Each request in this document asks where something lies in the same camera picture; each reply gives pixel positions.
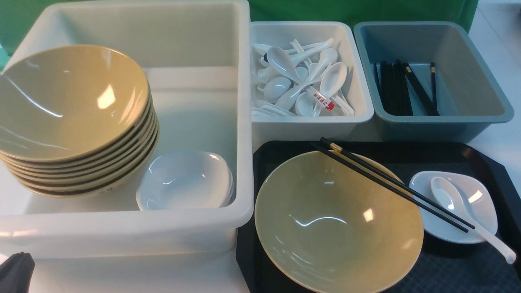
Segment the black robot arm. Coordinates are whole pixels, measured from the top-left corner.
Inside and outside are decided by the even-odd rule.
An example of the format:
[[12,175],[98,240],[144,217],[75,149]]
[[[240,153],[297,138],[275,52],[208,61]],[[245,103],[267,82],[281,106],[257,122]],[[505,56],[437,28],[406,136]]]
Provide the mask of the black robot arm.
[[2,293],[27,293],[35,262],[26,252],[13,254],[0,266],[0,291]]

